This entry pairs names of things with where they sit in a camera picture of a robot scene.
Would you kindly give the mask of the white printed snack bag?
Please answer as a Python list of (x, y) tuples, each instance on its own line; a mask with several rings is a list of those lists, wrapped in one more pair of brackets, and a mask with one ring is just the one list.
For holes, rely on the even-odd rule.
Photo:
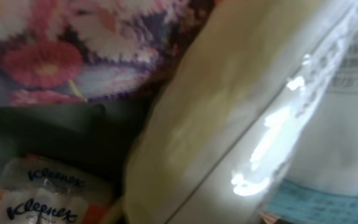
[(134, 144), (126, 222), (252, 222), (357, 31), (358, 0), (218, 4)]

